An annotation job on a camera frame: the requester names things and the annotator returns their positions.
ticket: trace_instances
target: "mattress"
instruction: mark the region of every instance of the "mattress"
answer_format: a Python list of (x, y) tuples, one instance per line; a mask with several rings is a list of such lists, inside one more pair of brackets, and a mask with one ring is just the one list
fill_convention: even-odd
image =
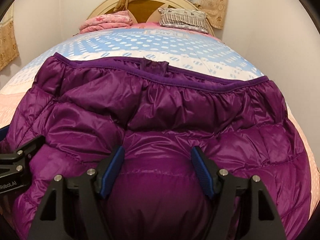
[[(0, 127), (10, 123), (18, 103), (31, 87), (37, 71), (55, 52), (71, 60), (114, 56), (144, 57), (153, 61), (167, 61), (171, 66), (225, 79), (246, 81), (263, 76), (250, 62), (207, 34), (150, 24), (80, 34), (31, 61), (0, 90)], [(289, 107), (288, 115), (308, 152), (312, 178), (311, 215), (320, 198), (319, 172), (307, 139)]]

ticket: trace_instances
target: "bed sheet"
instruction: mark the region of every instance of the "bed sheet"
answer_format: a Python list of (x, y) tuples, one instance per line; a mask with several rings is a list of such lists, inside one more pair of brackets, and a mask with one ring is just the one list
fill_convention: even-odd
[[(43, 62), (55, 52), (71, 60), (102, 57), (144, 57), (171, 66), (225, 79), (251, 80), (263, 73), (234, 50), (210, 35), (159, 26), (139, 25), (80, 34), (43, 53), (20, 70), (0, 90), (0, 127), (8, 125)], [(308, 152), (312, 187), (310, 214), (320, 198), (319, 172), (302, 129), (288, 109)]]

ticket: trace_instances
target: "white wall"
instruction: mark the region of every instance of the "white wall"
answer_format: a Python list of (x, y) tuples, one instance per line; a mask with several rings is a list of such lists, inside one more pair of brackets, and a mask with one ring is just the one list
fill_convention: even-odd
[[(103, 1), (16, 0), (20, 58), (0, 72), (0, 88), (33, 58), (76, 34), (79, 24)], [(300, 2), (229, 0), (225, 28), (215, 33), (276, 82), (320, 166), (320, 35)]]
[(14, 32), (20, 57), (0, 72), (0, 88), (34, 58), (62, 41), (59, 0), (15, 0)]

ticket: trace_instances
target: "bed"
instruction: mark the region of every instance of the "bed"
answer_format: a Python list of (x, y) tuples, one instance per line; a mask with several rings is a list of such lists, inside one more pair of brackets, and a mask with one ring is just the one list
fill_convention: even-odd
[[(88, 18), (112, 13), (118, 0), (106, 0)], [(79, 34), (46, 51), (20, 70), (0, 90), (0, 127), (8, 125), (23, 95), (31, 87), (42, 63), (55, 52), (71, 60), (92, 60), (102, 57), (144, 57), (167, 61), (170, 65), (225, 79), (250, 80), (263, 73), (250, 62), (209, 34), (160, 27), (158, 8), (197, 8), (187, 0), (135, 0), (128, 5), (133, 19), (131, 27)], [(319, 172), (307, 139), (288, 107), (289, 119), (297, 128), (311, 169), (311, 207), (314, 211), (320, 198)]]

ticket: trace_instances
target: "folded pink blanket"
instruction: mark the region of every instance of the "folded pink blanket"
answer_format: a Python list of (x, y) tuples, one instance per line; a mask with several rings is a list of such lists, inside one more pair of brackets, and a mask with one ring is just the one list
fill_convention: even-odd
[(94, 26), (88, 26), (80, 31), (82, 33), (89, 33), (94, 31), (106, 30), (111, 28), (120, 28), (120, 27), (129, 27), (130, 25), (127, 23), (100, 23)]
[(103, 23), (123, 23), (130, 26), (132, 25), (132, 19), (130, 18), (128, 11), (121, 11), (113, 14), (104, 14), (104, 15), (96, 16), (94, 18), (86, 20), (84, 24), (82, 24), (79, 27), (79, 30), (82, 31), (83, 29), (89, 26), (97, 26)]

